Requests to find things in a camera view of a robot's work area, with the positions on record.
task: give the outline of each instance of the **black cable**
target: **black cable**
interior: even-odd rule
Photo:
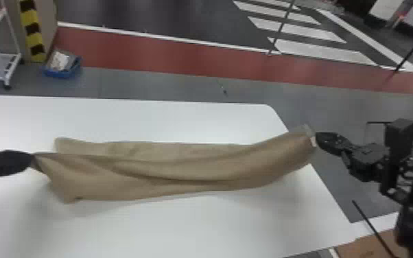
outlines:
[[[281,34],[282,29],[283,29],[283,26],[285,25],[285,23],[287,23],[287,21],[288,21],[288,16],[289,16],[290,13],[292,12],[292,8],[293,8],[295,2],[296,2],[296,0],[292,0],[292,2],[290,3],[290,6],[289,6],[287,12],[285,13],[285,16],[283,17],[281,23],[280,23],[280,27],[279,27],[279,29],[277,30],[277,32],[275,33],[274,40],[272,41],[272,47],[269,48],[268,55],[271,54],[272,48],[275,47],[275,42],[277,42],[277,40],[280,38],[280,34]]]
[[[366,217],[365,213],[362,211],[362,209],[359,207],[359,205],[356,203],[356,201],[352,201],[352,203],[354,204],[355,208],[359,211],[360,215],[362,216],[362,218],[366,221],[366,223],[369,225],[369,227],[371,228],[371,230],[375,233],[376,238],[379,240],[379,242],[381,243],[381,245],[384,247],[384,249],[386,250],[386,252],[388,252],[389,256],[391,258],[398,258],[397,256],[394,255],[394,253],[392,252],[392,250],[389,248],[389,246],[386,244],[386,242],[384,241],[383,237],[378,233],[378,231],[376,231],[375,227],[371,224],[370,220]]]

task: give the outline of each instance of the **beige cloth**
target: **beige cloth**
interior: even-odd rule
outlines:
[[[302,132],[253,145],[55,140],[58,153],[37,153],[65,201],[136,200],[267,185],[305,165],[315,147]]]

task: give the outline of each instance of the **white floor marking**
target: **white floor marking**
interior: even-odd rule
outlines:
[[[238,2],[238,1],[234,1],[234,3],[241,10],[248,11],[248,12],[256,12],[259,14],[267,14],[267,15],[275,16],[279,18],[283,18],[285,14],[287,13],[286,11],[267,8],[267,7],[263,7],[259,5],[253,5],[251,3],[243,3],[243,2]],[[304,23],[313,23],[316,25],[320,25],[320,23],[316,19],[310,17],[309,15],[296,14],[292,12],[290,13],[290,15],[288,15],[288,18],[291,20],[295,20],[295,21],[302,21]]]
[[[384,66],[384,65],[381,65],[380,66],[382,69],[385,69],[385,70],[391,70],[391,71],[395,71],[395,69],[396,69],[396,67],[387,67],[387,66]],[[413,71],[409,71],[409,70],[407,70],[407,69],[405,69],[405,68],[400,68],[400,72],[402,72],[402,71],[406,71],[406,72],[408,72],[408,73],[413,73]]]
[[[339,255],[338,255],[338,253],[335,251],[335,249],[330,248],[330,249],[328,249],[328,251],[330,252],[330,255],[331,255],[333,258],[340,258]]]
[[[319,13],[325,15],[328,19],[332,20],[334,23],[337,23],[339,26],[343,27],[344,29],[348,30],[350,33],[356,35],[358,38],[363,40],[366,44],[370,45],[392,61],[399,64],[403,58],[387,47],[383,46],[381,43],[375,41],[374,39],[367,36],[365,33],[359,31],[358,29],[354,28],[352,25],[348,24],[347,22],[343,21],[340,17],[325,11],[325,10],[317,10]],[[411,62],[406,62],[403,66],[407,71],[413,71],[413,64]]]
[[[249,19],[256,25],[256,27],[265,30],[277,31],[279,29],[280,23],[276,21],[269,21],[265,19],[249,17]],[[332,40],[336,42],[346,43],[345,40],[334,34],[333,32],[328,32],[326,30],[312,29],[310,27],[303,27],[292,24],[285,24],[282,28],[283,33],[295,34],[300,36],[306,36],[311,38],[319,38],[323,40]]]
[[[377,66],[370,58],[358,51],[336,49],[279,39],[275,47],[283,54],[293,54],[297,56],[309,56],[312,58],[323,58],[342,62],[353,62],[356,64]]]
[[[278,1],[278,0],[253,0],[255,2],[260,2],[260,3],[268,3],[270,5],[275,5],[275,6],[281,6],[284,8],[289,8],[290,3],[284,2],[284,1]],[[296,5],[293,5],[293,10],[298,10],[301,11]]]
[[[143,32],[131,32],[128,30],[109,29],[106,27],[97,27],[97,26],[83,25],[83,24],[77,24],[77,23],[65,23],[63,21],[58,21],[58,26],[71,27],[74,29],[81,29],[81,30],[92,30],[95,32],[106,32],[106,33],[114,33],[114,34],[129,35],[129,36],[140,36],[144,38],[156,38],[156,39],[170,40],[170,41],[176,41],[176,42],[181,42],[181,43],[191,43],[191,44],[199,44],[199,45],[206,45],[206,46],[212,46],[212,47],[222,47],[222,48],[227,48],[227,49],[246,50],[246,51],[253,51],[253,52],[260,52],[260,53],[268,52],[268,49],[260,49],[256,47],[243,47],[243,46],[237,46],[237,45],[214,43],[214,42],[203,41],[203,40],[178,38],[178,37],[150,34],[150,33],[143,33]]]

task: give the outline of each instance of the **crosswalk stripe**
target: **crosswalk stripe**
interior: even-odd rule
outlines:
[[[328,19],[332,20],[334,23],[337,23],[339,26],[343,27],[346,29],[348,32],[352,33],[356,37],[360,38],[362,41],[364,41],[366,44],[370,45],[377,51],[379,51],[381,54],[384,56],[388,57],[392,61],[396,62],[399,64],[402,61],[402,57],[399,56],[398,54],[394,53],[392,50],[388,49],[381,43],[375,41],[371,37],[367,36],[365,33],[359,31],[357,28],[353,27],[346,21],[342,20],[340,17],[325,11],[325,10],[318,10],[319,13],[325,15]],[[413,71],[413,64],[409,61],[405,62],[404,66],[408,71]]]
[[[333,47],[323,47],[300,43],[289,40],[277,40],[275,47],[283,54],[293,54],[297,56],[309,56],[312,58],[322,58],[342,62],[353,62],[364,65],[377,65],[370,58],[358,51],[337,49]]]
[[[260,3],[268,3],[270,5],[275,5],[275,6],[281,6],[284,8],[289,8],[290,3],[284,2],[284,1],[277,1],[277,0],[253,0],[255,2],[260,2]],[[297,6],[293,5],[293,10],[298,10],[301,11]]]
[[[256,13],[259,13],[259,14],[267,14],[267,15],[275,16],[275,17],[279,17],[279,18],[283,18],[285,16],[285,14],[287,13],[286,11],[267,8],[267,7],[263,7],[263,6],[259,6],[259,5],[253,5],[251,3],[243,3],[243,2],[239,2],[239,1],[234,1],[234,3],[241,10],[245,10],[245,11],[249,11],[249,12],[256,12]],[[310,17],[309,15],[295,14],[295,13],[292,12],[292,13],[290,13],[290,15],[288,15],[288,18],[291,19],[291,20],[295,20],[295,21],[302,21],[304,23],[313,23],[313,24],[316,24],[316,25],[320,25],[320,23],[316,19]]]
[[[249,17],[249,19],[259,28],[265,30],[277,31],[279,29],[280,23],[276,21],[269,21],[265,19]],[[334,34],[333,32],[328,32],[326,30],[312,29],[310,27],[303,27],[292,24],[285,24],[282,28],[283,33],[295,34],[299,36],[306,36],[311,38],[318,38],[323,40],[332,40],[336,42],[346,43],[345,40]]]

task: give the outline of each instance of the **yellow and black striped post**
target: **yellow and black striped post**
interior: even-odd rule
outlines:
[[[19,0],[19,6],[21,8],[21,24],[25,28],[25,41],[30,49],[31,61],[44,62],[47,54],[43,45],[35,0]]]

